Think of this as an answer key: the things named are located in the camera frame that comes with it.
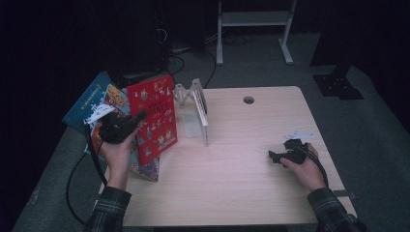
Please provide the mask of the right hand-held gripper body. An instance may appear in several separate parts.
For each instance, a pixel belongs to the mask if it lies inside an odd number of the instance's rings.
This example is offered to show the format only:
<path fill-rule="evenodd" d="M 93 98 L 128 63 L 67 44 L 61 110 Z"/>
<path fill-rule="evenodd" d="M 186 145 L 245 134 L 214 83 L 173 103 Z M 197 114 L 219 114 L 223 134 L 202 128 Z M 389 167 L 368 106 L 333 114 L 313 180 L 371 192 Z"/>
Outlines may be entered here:
<path fill-rule="evenodd" d="M 311 157 L 311 152 L 308 149 L 308 145 L 303 142 L 303 139 L 313 137 L 314 134 L 310 132 L 294 131 L 293 133 L 286 134 L 284 136 L 284 147 L 286 149 L 284 157 L 297 164 L 302 164 L 306 157 Z"/>

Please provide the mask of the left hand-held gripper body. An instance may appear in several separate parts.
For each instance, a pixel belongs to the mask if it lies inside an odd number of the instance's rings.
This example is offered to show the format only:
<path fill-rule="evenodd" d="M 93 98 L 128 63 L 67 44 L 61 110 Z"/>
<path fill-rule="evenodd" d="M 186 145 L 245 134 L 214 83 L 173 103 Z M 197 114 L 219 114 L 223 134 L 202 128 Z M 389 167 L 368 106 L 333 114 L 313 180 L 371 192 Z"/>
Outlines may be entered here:
<path fill-rule="evenodd" d="M 98 135 L 111 144 L 122 143 L 138 126 L 138 117 L 122 117 L 114 106 L 101 103 L 85 120 L 89 126 L 100 124 Z"/>

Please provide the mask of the red picture book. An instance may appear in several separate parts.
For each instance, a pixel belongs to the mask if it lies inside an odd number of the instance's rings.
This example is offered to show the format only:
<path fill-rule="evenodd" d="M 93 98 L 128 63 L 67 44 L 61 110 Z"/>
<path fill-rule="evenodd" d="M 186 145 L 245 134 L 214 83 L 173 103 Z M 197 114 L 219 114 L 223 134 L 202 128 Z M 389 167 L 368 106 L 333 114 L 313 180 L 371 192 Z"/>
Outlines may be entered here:
<path fill-rule="evenodd" d="M 132 116 L 146 112 L 136 135 L 139 163 L 145 165 L 178 141 L 173 79 L 165 75 L 130 85 L 127 95 Z"/>

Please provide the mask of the blue monster picture book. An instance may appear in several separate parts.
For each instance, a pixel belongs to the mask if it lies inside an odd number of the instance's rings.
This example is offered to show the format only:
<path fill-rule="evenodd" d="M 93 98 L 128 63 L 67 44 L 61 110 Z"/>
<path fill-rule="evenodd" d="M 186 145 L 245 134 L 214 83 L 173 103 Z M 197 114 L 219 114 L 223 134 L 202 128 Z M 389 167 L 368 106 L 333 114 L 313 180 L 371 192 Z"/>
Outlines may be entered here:
<path fill-rule="evenodd" d="M 93 114 L 95 108 L 103 101 L 104 92 L 110 83 L 111 79 L 108 73 L 100 72 L 63 117 L 62 121 L 71 129 L 84 135 L 84 121 Z"/>

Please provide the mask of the white expandable metal book rack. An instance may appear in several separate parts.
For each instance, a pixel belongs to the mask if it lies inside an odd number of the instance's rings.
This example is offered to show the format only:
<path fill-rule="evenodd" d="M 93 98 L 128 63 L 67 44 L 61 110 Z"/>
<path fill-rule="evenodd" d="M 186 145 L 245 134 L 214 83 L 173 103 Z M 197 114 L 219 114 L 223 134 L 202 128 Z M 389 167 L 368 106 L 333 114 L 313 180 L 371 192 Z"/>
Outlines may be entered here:
<path fill-rule="evenodd" d="M 182 113 L 182 120 L 188 138 L 196 137 L 201 135 L 200 121 L 197 112 L 197 108 L 194 102 L 194 97 L 192 95 L 193 87 L 191 82 L 191 87 L 186 89 L 182 84 L 176 84 L 174 87 L 174 100 L 178 103 L 180 107 L 184 107 L 187 104 L 187 100 L 193 101 L 193 108 L 184 110 Z"/>

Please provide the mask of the person's right hand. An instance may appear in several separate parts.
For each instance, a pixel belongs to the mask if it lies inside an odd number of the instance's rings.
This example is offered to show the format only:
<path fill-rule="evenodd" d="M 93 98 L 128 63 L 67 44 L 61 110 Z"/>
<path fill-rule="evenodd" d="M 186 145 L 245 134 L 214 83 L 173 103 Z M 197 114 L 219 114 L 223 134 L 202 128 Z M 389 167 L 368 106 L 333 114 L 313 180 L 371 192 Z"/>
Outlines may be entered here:
<path fill-rule="evenodd" d="M 310 143 L 307 144 L 307 148 L 314 156 L 314 159 L 306 158 L 302 164 L 285 158 L 282 158 L 280 161 L 294 172 L 299 182 L 309 191 L 325 188 L 327 186 L 325 179 L 319 166 L 316 164 L 318 162 L 318 152 Z"/>

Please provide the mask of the person's left hand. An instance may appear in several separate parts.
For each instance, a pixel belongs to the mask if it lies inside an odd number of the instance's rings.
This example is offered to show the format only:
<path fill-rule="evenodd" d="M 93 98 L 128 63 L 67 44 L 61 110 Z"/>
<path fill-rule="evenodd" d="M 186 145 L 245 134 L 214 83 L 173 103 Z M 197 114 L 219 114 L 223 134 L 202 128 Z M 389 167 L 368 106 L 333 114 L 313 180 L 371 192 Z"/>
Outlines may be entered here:
<path fill-rule="evenodd" d="M 117 189 L 126 188 L 130 168 L 132 141 L 135 135 L 136 131 L 134 130 L 120 144 L 104 143 L 102 145 L 101 153 L 109 167 L 108 186 Z"/>

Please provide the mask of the dark equipment tower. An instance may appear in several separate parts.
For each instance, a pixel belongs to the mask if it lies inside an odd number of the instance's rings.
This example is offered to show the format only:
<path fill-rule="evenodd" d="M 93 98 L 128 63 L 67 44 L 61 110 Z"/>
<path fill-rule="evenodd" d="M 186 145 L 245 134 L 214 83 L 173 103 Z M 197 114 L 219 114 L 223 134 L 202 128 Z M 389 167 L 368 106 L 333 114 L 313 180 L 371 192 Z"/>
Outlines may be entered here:
<path fill-rule="evenodd" d="M 113 40 L 121 54 L 120 74 L 129 78 L 161 73 L 164 58 L 158 33 L 157 0 L 108 0 L 114 13 Z"/>

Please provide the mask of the black stand base plate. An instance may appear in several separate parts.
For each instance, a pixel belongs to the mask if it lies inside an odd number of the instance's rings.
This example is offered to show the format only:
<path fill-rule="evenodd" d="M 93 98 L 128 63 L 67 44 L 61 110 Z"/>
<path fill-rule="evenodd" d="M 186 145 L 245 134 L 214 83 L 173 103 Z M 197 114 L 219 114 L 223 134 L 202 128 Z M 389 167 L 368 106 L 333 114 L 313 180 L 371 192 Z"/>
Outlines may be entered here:
<path fill-rule="evenodd" d="M 119 87 L 120 89 L 126 88 L 127 86 L 132 84 L 132 82 L 129 79 L 119 74 L 110 73 L 109 78 L 111 82 L 115 84 L 117 87 Z"/>
<path fill-rule="evenodd" d="M 338 97 L 343 101 L 362 100 L 364 97 L 347 79 L 350 65 L 336 65 L 331 73 L 315 74 L 313 79 L 323 97 Z"/>

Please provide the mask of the white metal stand frame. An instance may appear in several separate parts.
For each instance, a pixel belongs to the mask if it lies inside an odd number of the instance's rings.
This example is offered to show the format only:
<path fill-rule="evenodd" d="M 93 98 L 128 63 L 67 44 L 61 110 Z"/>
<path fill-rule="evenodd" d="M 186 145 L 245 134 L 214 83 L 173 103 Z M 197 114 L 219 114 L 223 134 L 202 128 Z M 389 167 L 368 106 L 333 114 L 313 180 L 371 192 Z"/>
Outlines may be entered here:
<path fill-rule="evenodd" d="M 284 61 L 287 65 L 294 63 L 287 46 L 293 17 L 298 0 L 292 0 L 291 5 L 286 11 L 269 12 L 236 12 L 229 13 L 222 10 L 222 1 L 219 0 L 218 10 L 218 32 L 216 47 L 216 64 L 223 64 L 223 44 L 222 29 L 225 27 L 257 27 L 257 26 L 283 26 L 283 35 L 278 39 Z"/>

